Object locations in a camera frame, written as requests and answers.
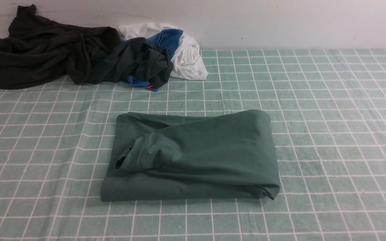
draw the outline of clothing pile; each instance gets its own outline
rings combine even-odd
[[[208,74],[197,42],[174,26],[129,25],[124,29],[130,35],[122,41],[114,28],[61,24],[35,15],[36,10],[18,6],[9,37],[0,38],[0,89],[69,75],[75,84],[126,82],[156,91],[170,76],[205,80]]]
[[[127,113],[117,117],[101,200],[275,199],[280,190],[270,117]]]

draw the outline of fabric fold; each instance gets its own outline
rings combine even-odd
[[[279,188],[270,117],[263,111],[128,113],[117,118],[101,200],[274,199]]]

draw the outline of folded green shirt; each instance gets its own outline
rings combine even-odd
[[[280,189],[270,117],[127,113],[117,117],[101,200],[274,199]]]

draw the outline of crumpled clothes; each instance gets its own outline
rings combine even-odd
[[[167,23],[135,23],[120,25],[119,32],[123,40],[136,37],[150,38],[164,29],[177,29]],[[199,43],[190,35],[181,35],[179,46],[171,59],[174,68],[171,77],[187,80],[206,80],[208,71],[200,56]]]

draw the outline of bed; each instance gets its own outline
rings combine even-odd
[[[0,240],[386,240],[386,49],[206,50],[207,81],[158,92],[69,77],[0,90]],[[102,203],[128,111],[272,119],[274,201]]]

